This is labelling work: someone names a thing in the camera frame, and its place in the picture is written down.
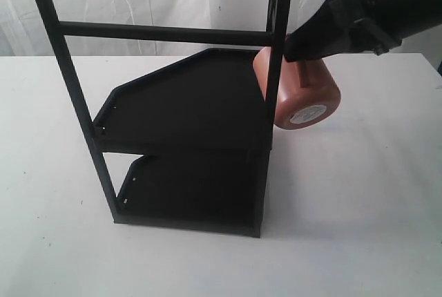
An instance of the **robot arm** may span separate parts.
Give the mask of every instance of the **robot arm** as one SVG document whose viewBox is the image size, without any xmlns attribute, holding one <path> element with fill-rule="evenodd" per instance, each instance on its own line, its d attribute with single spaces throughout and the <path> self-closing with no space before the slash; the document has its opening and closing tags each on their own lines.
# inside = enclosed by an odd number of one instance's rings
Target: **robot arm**
<svg viewBox="0 0 442 297">
<path fill-rule="evenodd" d="M 442 24 L 442 0 L 325 0 L 288 36 L 288 62 L 372 50 L 377 55 L 402 39 Z"/>
</svg>

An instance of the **upper shelf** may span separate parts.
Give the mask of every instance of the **upper shelf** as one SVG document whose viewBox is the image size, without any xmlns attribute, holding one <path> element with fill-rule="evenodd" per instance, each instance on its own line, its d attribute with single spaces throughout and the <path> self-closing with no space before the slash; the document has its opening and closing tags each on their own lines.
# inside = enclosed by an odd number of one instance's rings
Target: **upper shelf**
<svg viewBox="0 0 442 297">
<path fill-rule="evenodd" d="M 156 155 L 260 151 L 270 135 L 255 55 L 205 50 L 117 87 L 94 121 L 99 145 Z"/>
</svg>

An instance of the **black metal rack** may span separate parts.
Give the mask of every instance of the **black metal rack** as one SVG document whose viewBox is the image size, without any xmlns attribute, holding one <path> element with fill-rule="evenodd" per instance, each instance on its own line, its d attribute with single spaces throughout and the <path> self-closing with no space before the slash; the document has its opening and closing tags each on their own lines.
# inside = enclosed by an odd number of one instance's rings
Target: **black metal rack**
<svg viewBox="0 0 442 297">
<path fill-rule="evenodd" d="M 262 32 L 60 21 L 35 1 L 115 223 L 259 237 L 290 0 L 269 0 Z M 66 35 L 271 46 L 267 99 L 256 51 L 210 49 L 117 87 L 92 121 Z M 103 152 L 144 155 L 118 195 Z"/>
</svg>

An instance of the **lower shelf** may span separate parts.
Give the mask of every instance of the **lower shelf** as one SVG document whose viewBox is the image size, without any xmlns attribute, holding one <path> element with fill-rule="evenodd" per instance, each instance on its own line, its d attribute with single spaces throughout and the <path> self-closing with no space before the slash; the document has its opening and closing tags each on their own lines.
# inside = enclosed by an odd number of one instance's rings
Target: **lower shelf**
<svg viewBox="0 0 442 297">
<path fill-rule="evenodd" d="M 257 161 L 144 156 L 117 200 L 121 221 L 256 236 Z"/>
</svg>

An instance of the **horizontal bar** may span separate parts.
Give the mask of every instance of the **horizontal bar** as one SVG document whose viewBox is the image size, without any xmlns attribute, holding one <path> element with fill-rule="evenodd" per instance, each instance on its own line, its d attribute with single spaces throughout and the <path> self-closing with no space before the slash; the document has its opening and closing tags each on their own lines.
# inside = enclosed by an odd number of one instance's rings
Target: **horizontal bar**
<svg viewBox="0 0 442 297">
<path fill-rule="evenodd" d="M 128 24 L 84 23 L 61 21 L 60 30 L 66 36 L 178 41 L 202 44 L 271 46 L 272 33 L 264 31 L 234 31 Z"/>
</svg>

